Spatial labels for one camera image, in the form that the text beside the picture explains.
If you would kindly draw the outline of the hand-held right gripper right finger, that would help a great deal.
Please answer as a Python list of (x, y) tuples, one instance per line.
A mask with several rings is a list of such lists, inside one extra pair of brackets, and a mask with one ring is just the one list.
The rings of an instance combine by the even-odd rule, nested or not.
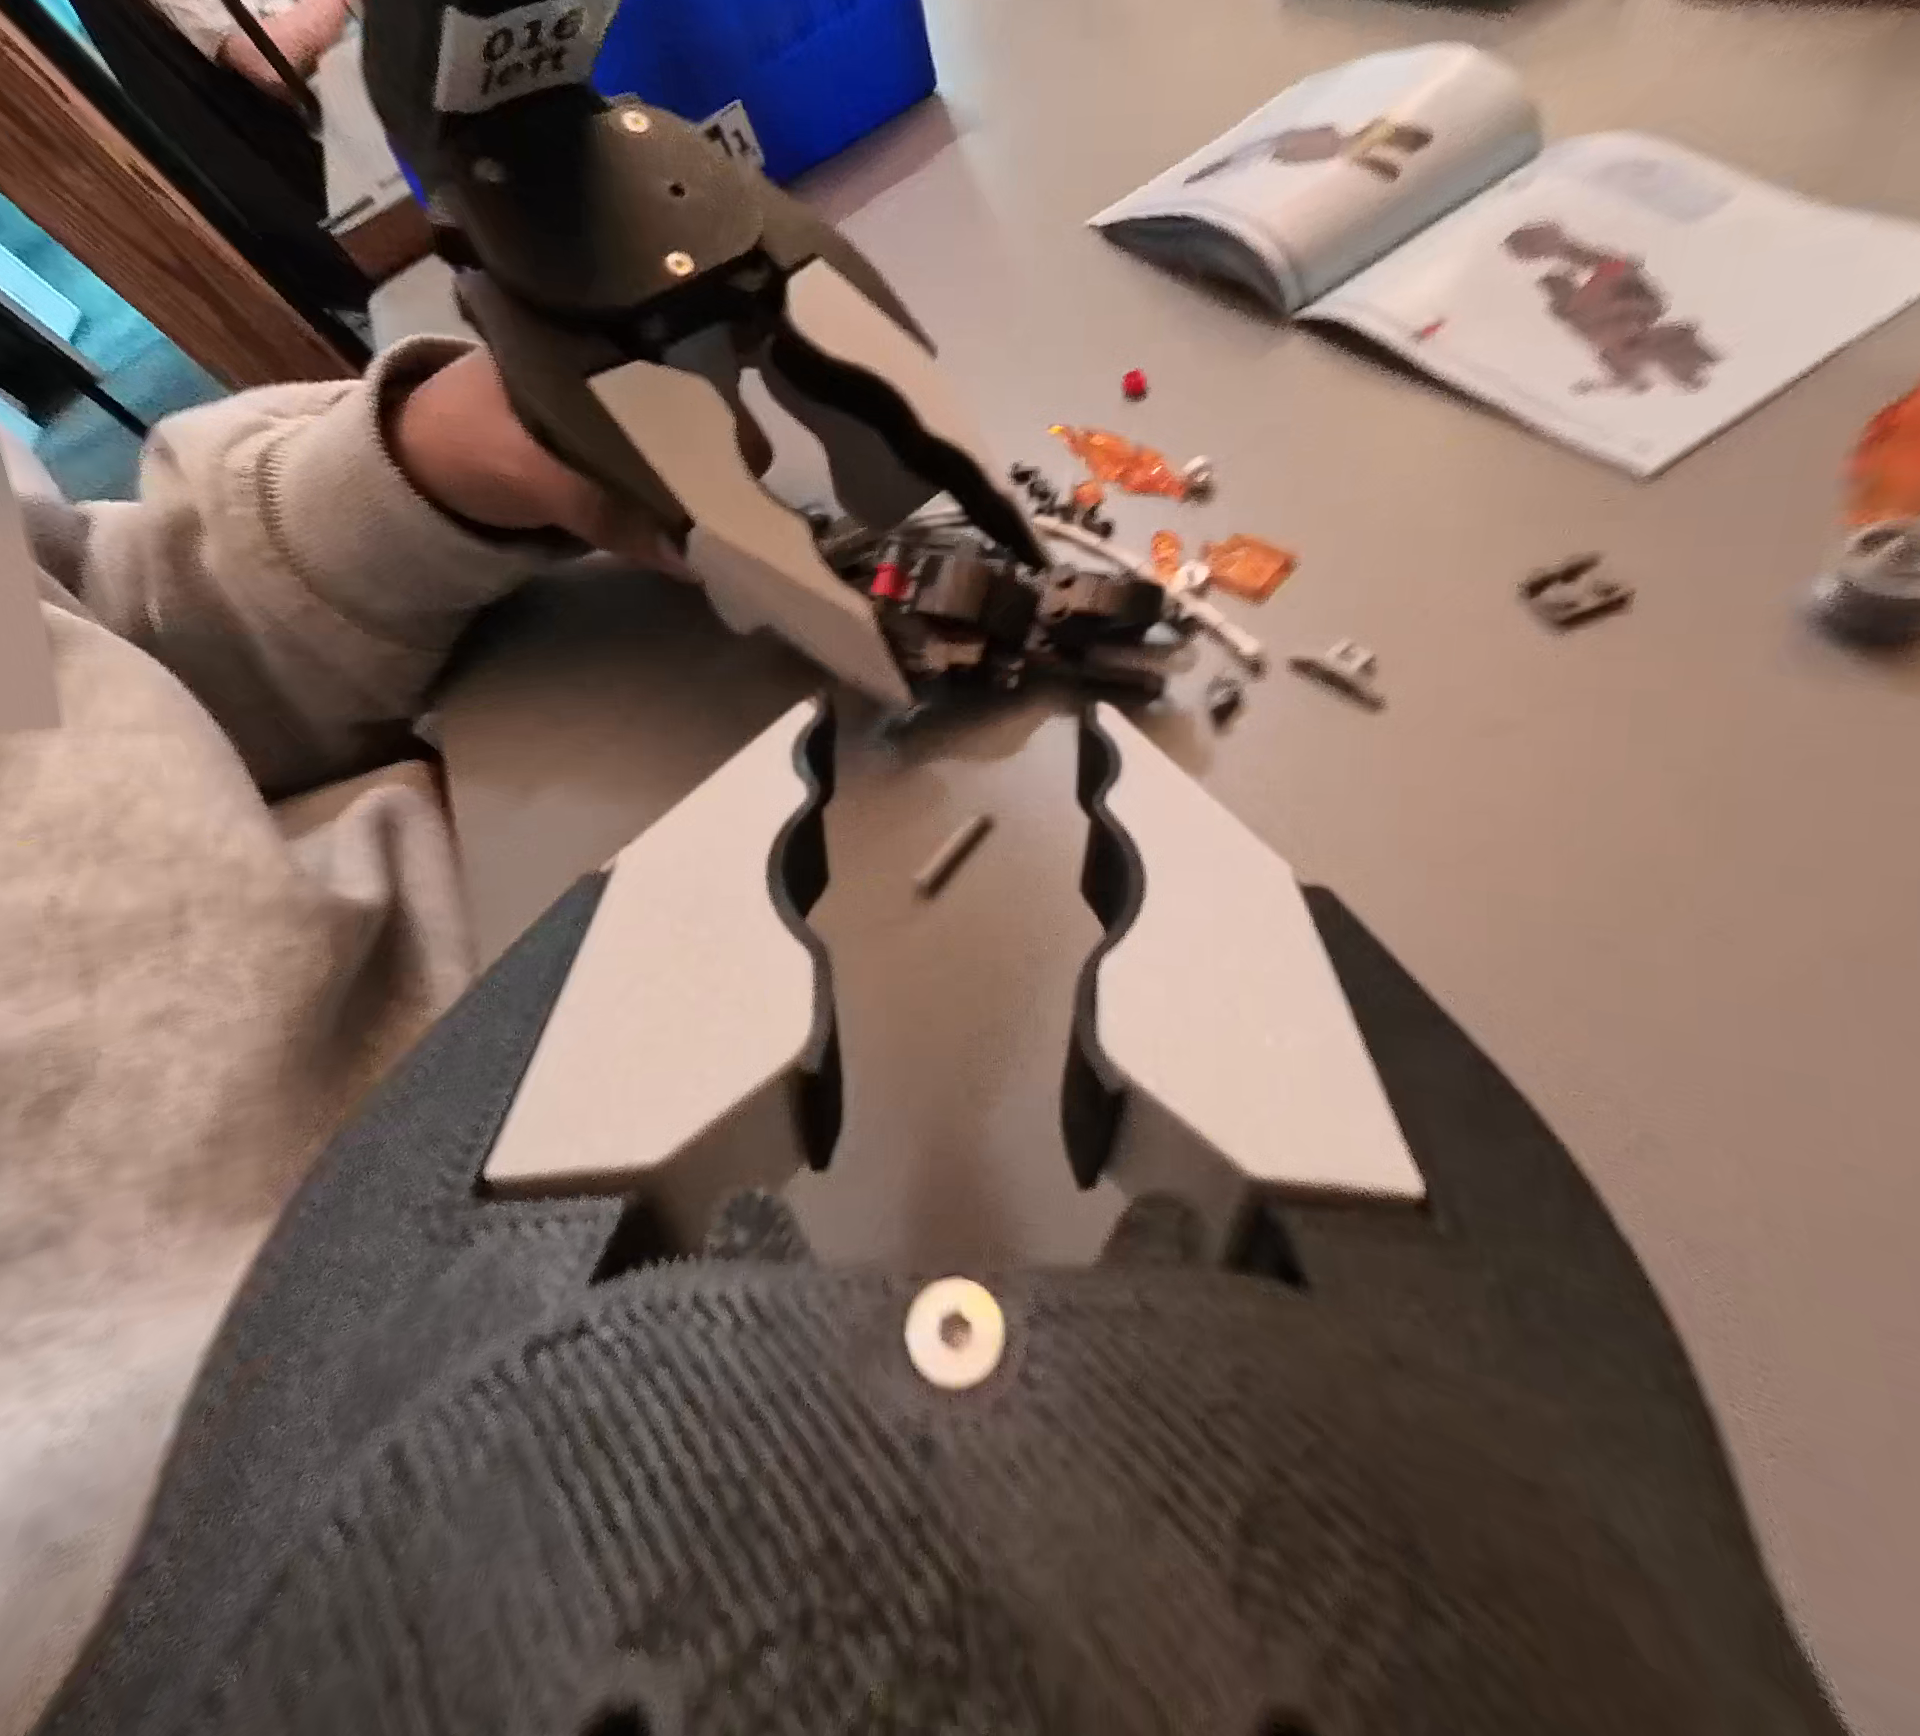
[(1072, 1186), (1174, 1197), (1200, 1249), (1253, 1249), (1279, 1204), (1423, 1207), (1291, 863), (1113, 702), (1072, 723), (1072, 796), (1097, 920), (1064, 1054)]

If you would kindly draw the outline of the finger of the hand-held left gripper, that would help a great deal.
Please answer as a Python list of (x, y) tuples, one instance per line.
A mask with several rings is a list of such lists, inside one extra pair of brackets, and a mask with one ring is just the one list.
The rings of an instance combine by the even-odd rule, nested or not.
[(688, 513), (688, 567), (714, 611), (905, 715), (909, 682), (873, 602), (817, 561), (802, 513), (751, 476), (736, 406), (702, 373), (660, 362), (596, 373), (589, 393)]
[(823, 448), (853, 516), (887, 533), (925, 498), (953, 498), (1020, 567), (1050, 563), (1020, 498), (989, 476), (975, 410), (887, 280), (823, 256), (793, 268), (755, 367)]

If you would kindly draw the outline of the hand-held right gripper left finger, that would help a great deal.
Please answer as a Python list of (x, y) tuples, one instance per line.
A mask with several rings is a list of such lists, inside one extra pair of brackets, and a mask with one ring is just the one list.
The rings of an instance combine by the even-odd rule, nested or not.
[(833, 715), (802, 696), (603, 869), (486, 1197), (625, 1197), (683, 1249), (726, 1190), (831, 1170), (831, 791)]

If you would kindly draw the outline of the black red lego motorcycle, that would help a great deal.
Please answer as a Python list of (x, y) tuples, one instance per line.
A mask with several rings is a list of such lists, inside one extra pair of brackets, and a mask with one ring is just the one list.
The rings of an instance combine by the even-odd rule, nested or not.
[(1167, 584), (1121, 563), (1050, 561), (1031, 567), (953, 516), (918, 516), (899, 533), (807, 516), (807, 533), (878, 611), (909, 708), (1020, 691), (1026, 682), (1150, 702), (1191, 649)]

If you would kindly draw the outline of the person's left forearm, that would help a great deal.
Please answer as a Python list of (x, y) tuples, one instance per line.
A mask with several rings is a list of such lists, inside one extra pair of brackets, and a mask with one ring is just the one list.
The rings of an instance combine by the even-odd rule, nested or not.
[(468, 623), (586, 553), (555, 516), (471, 521), (403, 476), (401, 410), (476, 367), (471, 342), (408, 333), (343, 382), (163, 413), (133, 498), (28, 498), (40, 596), (172, 673), (271, 796), (371, 768)]

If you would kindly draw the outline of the light grey lego pin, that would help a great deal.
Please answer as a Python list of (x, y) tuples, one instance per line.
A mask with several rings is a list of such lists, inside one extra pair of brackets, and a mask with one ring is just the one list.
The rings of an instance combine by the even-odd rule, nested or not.
[(937, 901), (989, 828), (994, 828), (989, 809), (975, 809), (961, 825), (953, 825), (937, 843), (937, 853), (916, 869), (909, 877), (916, 901)]

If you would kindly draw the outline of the orange faceted lego piece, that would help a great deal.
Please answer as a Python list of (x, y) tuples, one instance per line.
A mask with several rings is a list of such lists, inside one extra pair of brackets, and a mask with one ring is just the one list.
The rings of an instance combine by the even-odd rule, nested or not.
[(1270, 602), (1295, 576), (1295, 553), (1253, 533), (1200, 545), (1195, 563), (1207, 567), (1214, 591), (1248, 608)]

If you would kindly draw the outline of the dark grey lego plate piece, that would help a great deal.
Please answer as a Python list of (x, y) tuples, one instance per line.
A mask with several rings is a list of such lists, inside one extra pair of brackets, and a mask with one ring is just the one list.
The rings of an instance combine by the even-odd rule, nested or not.
[(1595, 548), (1522, 576), (1522, 608), (1549, 626), (1578, 626), (1632, 608), (1632, 584), (1608, 576)]

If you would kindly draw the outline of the grey lego wheel hub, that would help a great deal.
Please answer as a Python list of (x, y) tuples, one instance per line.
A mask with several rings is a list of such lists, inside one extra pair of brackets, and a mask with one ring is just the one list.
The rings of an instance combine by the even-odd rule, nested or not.
[(1808, 591), (1808, 619), (1868, 649), (1920, 639), (1920, 516), (1859, 521)]

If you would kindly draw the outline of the person's left hand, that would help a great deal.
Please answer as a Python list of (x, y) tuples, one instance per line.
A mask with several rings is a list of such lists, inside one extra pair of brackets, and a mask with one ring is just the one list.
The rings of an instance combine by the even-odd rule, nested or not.
[(688, 582), (676, 536), (632, 498), (573, 476), (512, 410), (486, 345), (457, 353), (387, 410), (387, 448), (415, 496), (486, 533), (568, 536)]

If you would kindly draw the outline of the large orange flame piece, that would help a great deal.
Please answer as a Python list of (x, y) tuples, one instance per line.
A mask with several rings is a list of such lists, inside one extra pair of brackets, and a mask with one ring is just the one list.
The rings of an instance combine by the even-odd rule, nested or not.
[(1064, 427), (1052, 421), (1050, 434), (1098, 486), (1098, 489), (1121, 489), (1136, 498), (1186, 498), (1191, 496), (1191, 476), (1186, 461), (1167, 455), (1150, 442), (1131, 442), (1121, 432), (1098, 432), (1098, 427)]

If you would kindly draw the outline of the blue plastic bin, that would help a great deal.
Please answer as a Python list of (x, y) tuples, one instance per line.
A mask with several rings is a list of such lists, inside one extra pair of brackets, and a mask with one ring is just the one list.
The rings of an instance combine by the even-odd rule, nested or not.
[(925, 0), (620, 0), (589, 85), (785, 187), (937, 96)]

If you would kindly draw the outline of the wooden beam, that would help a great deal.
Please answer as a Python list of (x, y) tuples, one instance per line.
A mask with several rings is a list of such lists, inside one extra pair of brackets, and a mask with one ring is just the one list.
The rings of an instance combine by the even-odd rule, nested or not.
[(368, 367), (307, 322), (17, 22), (0, 22), (0, 191), (229, 390)]

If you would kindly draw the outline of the thin orange flame piece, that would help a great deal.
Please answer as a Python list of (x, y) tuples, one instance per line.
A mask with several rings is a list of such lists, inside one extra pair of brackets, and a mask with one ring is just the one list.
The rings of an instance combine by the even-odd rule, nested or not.
[(1920, 390), (1859, 427), (1840, 476), (1840, 513), (1847, 528), (1920, 516)]

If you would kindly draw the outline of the open instruction booklet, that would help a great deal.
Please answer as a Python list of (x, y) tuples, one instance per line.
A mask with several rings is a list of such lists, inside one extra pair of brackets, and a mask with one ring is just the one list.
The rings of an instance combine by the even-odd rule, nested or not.
[(1475, 42), (1318, 68), (1091, 227), (1652, 479), (1916, 306), (1920, 235), (1646, 132), (1543, 138)]

